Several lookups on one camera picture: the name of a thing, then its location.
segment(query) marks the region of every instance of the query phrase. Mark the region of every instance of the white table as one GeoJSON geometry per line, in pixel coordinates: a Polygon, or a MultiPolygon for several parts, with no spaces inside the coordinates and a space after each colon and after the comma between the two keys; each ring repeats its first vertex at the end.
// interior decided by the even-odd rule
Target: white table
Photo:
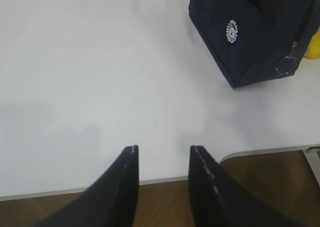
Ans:
{"type": "Polygon", "coordinates": [[[138,144],[145,183],[320,143],[320,61],[232,90],[189,0],[0,0],[0,200],[89,186],[138,144]]]}

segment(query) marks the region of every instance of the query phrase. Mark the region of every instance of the bag logo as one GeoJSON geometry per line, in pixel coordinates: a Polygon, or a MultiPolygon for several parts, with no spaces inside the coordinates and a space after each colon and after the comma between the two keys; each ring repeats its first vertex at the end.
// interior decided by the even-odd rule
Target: bag logo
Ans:
{"type": "Polygon", "coordinates": [[[230,43],[236,42],[238,38],[238,26],[234,20],[230,20],[226,26],[226,38],[230,43]]]}

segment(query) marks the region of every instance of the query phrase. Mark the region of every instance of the wooden floor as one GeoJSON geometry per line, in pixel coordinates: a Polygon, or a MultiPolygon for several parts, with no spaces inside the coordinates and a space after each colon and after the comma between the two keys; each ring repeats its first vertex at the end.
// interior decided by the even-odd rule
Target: wooden floor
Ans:
{"type": "MultiPolygon", "coordinates": [[[[320,188],[300,151],[245,156],[221,164],[238,182],[284,215],[320,227],[320,188]]],[[[78,194],[0,202],[0,227],[29,227],[78,194]]],[[[187,181],[142,185],[134,227],[194,227],[187,181]]]]}

